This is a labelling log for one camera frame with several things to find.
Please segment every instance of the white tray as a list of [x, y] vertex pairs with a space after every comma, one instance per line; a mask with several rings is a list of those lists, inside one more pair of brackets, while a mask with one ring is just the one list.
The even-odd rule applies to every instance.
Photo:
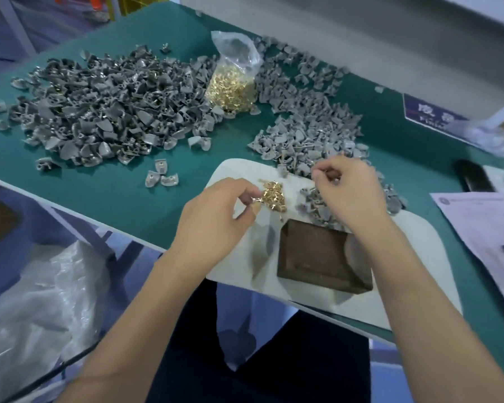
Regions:
[[[256, 217], [256, 223], [247, 231], [228, 257], [215, 266], [207, 276], [208, 279], [390, 329], [375, 280], [373, 291], [355, 295], [277, 277], [280, 229], [288, 218], [309, 223], [307, 218], [299, 214], [295, 206], [304, 199], [299, 192], [301, 188], [314, 185], [311, 180], [295, 175], [282, 179], [274, 167], [232, 158], [219, 165], [207, 186], [226, 177], [245, 178], [260, 188], [262, 188], [260, 180], [282, 182], [288, 212], [283, 215], [284, 221], [281, 221], [281, 214], [263, 207]], [[237, 201], [235, 215], [241, 213], [242, 210], [244, 206]], [[422, 217], [405, 210], [402, 210], [393, 220], [407, 235], [424, 266], [453, 305], [462, 313], [450, 263], [437, 231]], [[359, 265], [363, 261], [363, 257], [356, 256], [357, 265], [354, 267], [360, 274], [362, 274], [360, 271], [362, 266]]]

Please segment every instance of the paper document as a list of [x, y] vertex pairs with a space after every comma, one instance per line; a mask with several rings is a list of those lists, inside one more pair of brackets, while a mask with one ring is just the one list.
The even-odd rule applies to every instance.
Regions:
[[497, 192], [432, 193], [465, 245], [504, 296], [504, 196]]

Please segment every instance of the clear plastic bag of gold pins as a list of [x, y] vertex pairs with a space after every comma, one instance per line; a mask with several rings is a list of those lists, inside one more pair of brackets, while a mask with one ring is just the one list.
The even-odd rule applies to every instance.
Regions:
[[257, 99], [254, 78], [263, 65], [260, 53], [245, 34], [213, 31], [211, 38], [220, 60], [205, 96], [227, 111], [250, 110]]

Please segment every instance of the dark pants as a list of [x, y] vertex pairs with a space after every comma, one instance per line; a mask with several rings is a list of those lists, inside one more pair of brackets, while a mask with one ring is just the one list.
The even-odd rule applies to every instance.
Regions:
[[302, 311], [232, 372], [216, 334], [216, 283], [191, 296], [155, 375], [147, 403], [369, 403], [368, 339]]

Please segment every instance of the green table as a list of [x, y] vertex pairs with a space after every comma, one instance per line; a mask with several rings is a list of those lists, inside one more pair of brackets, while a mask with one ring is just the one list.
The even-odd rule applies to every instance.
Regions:
[[[11, 76], [22, 77], [34, 65], [44, 65], [50, 57], [80, 60], [81, 49], [96, 55], [105, 52], [116, 55], [128, 53], [136, 44], [148, 44], [158, 50], [168, 42], [174, 56], [181, 60], [212, 55], [216, 53], [209, 33], [212, 30], [241, 31], [205, 15], [199, 18], [193, 10], [173, 3], [151, 5], [0, 74], [0, 98], [13, 102], [18, 95], [9, 85]], [[430, 192], [461, 190], [451, 166], [455, 159], [468, 158], [502, 168], [504, 162], [406, 121], [402, 95], [392, 90], [379, 94], [375, 86], [351, 74], [344, 78], [337, 99], [348, 102], [355, 113], [364, 115], [362, 141], [371, 147], [370, 160], [408, 198], [410, 211], [427, 219], [440, 234], [465, 319], [504, 369], [504, 299], [484, 266], [463, 246], [429, 195]], [[21, 141], [22, 131], [15, 128], [0, 133], [0, 183], [126, 232], [143, 242], [168, 248], [184, 204], [204, 188], [222, 161], [234, 157], [260, 161], [246, 144], [274, 120], [271, 111], [264, 108], [259, 116], [242, 114], [235, 120], [224, 121], [212, 134], [213, 147], [209, 152], [191, 151], [181, 142], [172, 151], [151, 154], [129, 167], [111, 161], [96, 168], [64, 169], [47, 175], [39, 174], [34, 167], [34, 161], [46, 155], [44, 150], [27, 148]], [[170, 173], [179, 173], [179, 186], [144, 187], [147, 171], [154, 169], [153, 159], [159, 156], [168, 158]], [[388, 341], [393, 340], [390, 331], [333, 317]]]

